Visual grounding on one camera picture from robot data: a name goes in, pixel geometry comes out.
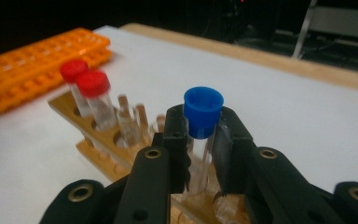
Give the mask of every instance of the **dark background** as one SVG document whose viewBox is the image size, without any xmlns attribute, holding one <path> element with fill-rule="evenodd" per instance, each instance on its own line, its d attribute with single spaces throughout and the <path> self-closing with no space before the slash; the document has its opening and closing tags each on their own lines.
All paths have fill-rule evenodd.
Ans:
<svg viewBox="0 0 358 224">
<path fill-rule="evenodd" d="M 356 7 L 357 0 L 320 0 Z M 269 38 L 275 29 L 299 32 L 310 0 L 0 0 L 0 53 L 83 27 L 130 22 L 230 42 L 248 24 Z"/>
</svg>

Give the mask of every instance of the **white surface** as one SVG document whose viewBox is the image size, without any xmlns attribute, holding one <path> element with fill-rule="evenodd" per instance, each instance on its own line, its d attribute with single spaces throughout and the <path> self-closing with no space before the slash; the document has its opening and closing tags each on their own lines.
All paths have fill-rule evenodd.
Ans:
<svg viewBox="0 0 358 224">
<path fill-rule="evenodd" d="M 312 81 L 200 50 L 103 27 L 115 53 L 101 67 L 111 96 L 144 103 L 149 122 L 183 102 L 194 86 L 220 91 L 258 146 L 283 152 L 310 183 L 333 191 L 358 181 L 358 91 Z M 76 150 L 80 132 L 44 97 L 0 116 L 0 223 L 37 223 L 66 185 L 109 181 Z"/>
</svg>

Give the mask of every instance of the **orange tray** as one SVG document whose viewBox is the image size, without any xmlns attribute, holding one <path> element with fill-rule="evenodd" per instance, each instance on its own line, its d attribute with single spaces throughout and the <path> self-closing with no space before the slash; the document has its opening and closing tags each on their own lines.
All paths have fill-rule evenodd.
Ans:
<svg viewBox="0 0 358 224">
<path fill-rule="evenodd" d="M 90 68 L 107 62 L 108 38 L 90 30 L 55 35 L 0 55 L 0 114 L 63 84 L 60 65 L 80 58 Z"/>
</svg>

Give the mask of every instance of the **blue-capped vial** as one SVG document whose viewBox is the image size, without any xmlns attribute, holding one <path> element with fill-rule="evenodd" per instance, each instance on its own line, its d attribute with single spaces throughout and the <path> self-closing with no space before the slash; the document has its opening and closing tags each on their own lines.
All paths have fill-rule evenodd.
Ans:
<svg viewBox="0 0 358 224">
<path fill-rule="evenodd" d="M 220 92 L 208 87 L 194 87 L 185 93 L 186 150 L 191 164 L 184 194 L 198 194 L 206 188 L 214 132 L 223 103 Z"/>
</svg>

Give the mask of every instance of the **table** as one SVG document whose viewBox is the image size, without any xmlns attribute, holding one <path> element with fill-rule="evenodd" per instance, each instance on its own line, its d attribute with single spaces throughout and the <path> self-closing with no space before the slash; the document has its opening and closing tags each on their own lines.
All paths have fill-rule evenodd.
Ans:
<svg viewBox="0 0 358 224">
<path fill-rule="evenodd" d="M 125 93 L 149 121 L 209 86 L 225 97 L 258 146 L 283 152 L 310 183 L 332 191 L 358 181 L 358 73 L 140 24 L 102 27 L 112 60 L 101 67 L 114 105 Z M 58 192 L 78 179 L 110 182 L 75 144 L 82 134 L 48 101 L 62 86 L 0 116 L 0 223 L 37 223 Z"/>
</svg>

